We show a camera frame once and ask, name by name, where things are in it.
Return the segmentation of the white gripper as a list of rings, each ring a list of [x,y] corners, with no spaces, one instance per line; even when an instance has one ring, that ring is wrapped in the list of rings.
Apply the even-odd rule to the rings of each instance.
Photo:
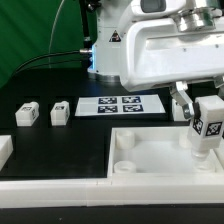
[[[193,101],[183,81],[215,77],[215,87],[224,86],[224,76],[219,76],[224,75],[224,17],[215,20],[213,30],[187,33],[179,32],[170,18],[137,22],[121,41],[119,69],[121,84],[129,91],[172,83],[170,94],[190,120]]]

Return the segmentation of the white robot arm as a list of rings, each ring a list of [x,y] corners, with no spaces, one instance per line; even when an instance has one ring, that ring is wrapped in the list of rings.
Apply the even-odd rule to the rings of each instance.
[[[91,78],[130,91],[168,87],[184,117],[197,115],[192,83],[224,85],[224,13],[218,0],[84,0],[97,14]]]

